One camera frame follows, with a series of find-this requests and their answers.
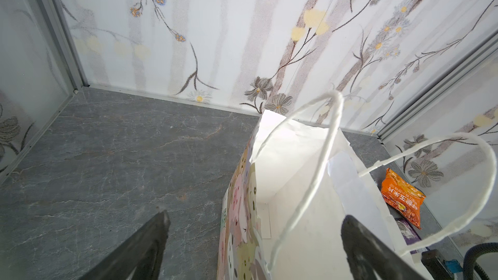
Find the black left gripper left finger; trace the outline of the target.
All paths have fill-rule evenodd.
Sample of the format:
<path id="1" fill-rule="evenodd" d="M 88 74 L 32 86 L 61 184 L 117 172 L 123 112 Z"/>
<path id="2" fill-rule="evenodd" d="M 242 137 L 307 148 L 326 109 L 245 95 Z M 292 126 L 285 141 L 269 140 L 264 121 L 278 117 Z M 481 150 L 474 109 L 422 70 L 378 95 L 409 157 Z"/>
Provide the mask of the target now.
<path id="1" fill-rule="evenodd" d="M 171 221 L 166 210 L 153 216 L 82 279 L 158 279 Z"/>

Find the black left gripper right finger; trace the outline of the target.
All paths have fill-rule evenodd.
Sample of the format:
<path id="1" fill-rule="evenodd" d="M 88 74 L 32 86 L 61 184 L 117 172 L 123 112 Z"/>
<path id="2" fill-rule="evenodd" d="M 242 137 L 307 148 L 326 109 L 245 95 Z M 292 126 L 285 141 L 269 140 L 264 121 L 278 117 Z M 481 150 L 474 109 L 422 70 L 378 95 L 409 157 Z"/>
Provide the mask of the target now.
<path id="1" fill-rule="evenodd" d="M 341 238 L 354 280 L 424 279 L 354 216 L 343 220 Z"/>

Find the cartoon animal paper bag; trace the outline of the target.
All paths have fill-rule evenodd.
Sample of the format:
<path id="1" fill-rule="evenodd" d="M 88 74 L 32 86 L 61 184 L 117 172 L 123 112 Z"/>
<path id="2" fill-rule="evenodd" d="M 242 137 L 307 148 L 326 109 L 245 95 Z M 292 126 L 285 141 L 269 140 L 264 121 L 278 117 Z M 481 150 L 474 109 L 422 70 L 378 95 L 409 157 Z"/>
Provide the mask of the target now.
<path id="1" fill-rule="evenodd" d="M 339 124 L 344 99 L 332 91 L 328 128 L 298 122 L 302 106 L 288 116 L 265 111 L 223 198 L 218 279 L 354 279 L 341 238 L 342 222 L 354 216 L 424 279 L 412 252 L 465 228 L 485 207 L 497 160 L 482 138 L 465 133 L 485 154 L 482 192 L 467 211 L 417 243 L 407 245 L 384 199 L 354 154 Z"/>

